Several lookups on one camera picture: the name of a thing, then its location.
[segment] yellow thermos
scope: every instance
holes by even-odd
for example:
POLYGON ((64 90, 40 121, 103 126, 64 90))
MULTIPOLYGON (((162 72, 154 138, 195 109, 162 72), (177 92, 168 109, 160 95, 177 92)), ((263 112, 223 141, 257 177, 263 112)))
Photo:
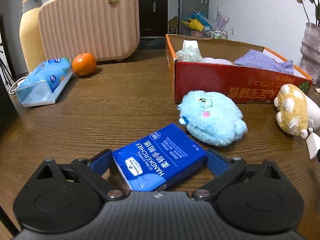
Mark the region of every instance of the yellow thermos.
POLYGON ((46 61, 40 37, 38 13, 42 0, 22 0, 20 42, 24 60, 29 72, 46 61))

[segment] red cardboard box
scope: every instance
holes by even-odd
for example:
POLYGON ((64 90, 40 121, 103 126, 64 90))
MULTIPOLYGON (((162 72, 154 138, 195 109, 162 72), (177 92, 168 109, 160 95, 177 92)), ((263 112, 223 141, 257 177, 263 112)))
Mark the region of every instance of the red cardboard box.
POLYGON ((293 75, 289 75, 237 65, 179 61, 175 52, 182 49, 184 40, 196 40, 202 57, 223 58, 234 62, 250 49, 255 49, 277 62, 287 61, 263 46, 240 41, 167 34, 166 50, 175 103, 180 103, 183 96, 193 90, 220 92, 232 98, 235 103, 248 101, 273 103, 283 84, 294 84, 305 94, 312 84, 312 78, 297 66, 294 66, 293 75))

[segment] plush toy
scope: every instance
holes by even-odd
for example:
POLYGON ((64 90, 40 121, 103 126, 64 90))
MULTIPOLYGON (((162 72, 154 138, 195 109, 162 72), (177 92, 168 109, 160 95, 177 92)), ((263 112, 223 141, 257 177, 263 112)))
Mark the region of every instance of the plush toy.
POLYGON ((226 146, 242 138, 247 126, 235 103, 217 92, 191 91, 186 94, 179 123, 197 139, 215 146, 226 146))
POLYGON ((319 128, 320 108, 295 85, 283 85, 274 104, 279 111, 277 123, 286 133, 305 139, 308 131, 319 128))

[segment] orange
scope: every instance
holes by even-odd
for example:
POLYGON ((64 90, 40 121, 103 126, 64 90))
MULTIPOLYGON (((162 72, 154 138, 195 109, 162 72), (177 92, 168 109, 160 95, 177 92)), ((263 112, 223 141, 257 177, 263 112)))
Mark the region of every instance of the orange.
POLYGON ((97 60, 90 53, 82 53, 72 61, 73 72, 78 76, 90 75, 97 66, 97 60))

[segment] suitcase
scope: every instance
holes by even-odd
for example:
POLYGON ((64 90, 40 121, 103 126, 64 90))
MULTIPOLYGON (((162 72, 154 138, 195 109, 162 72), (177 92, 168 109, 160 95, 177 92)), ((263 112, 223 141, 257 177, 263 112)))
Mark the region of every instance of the suitcase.
POLYGON ((139 0, 50 0, 38 20, 47 59, 88 52, 97 61, 121 60, 140 41, 139 0))

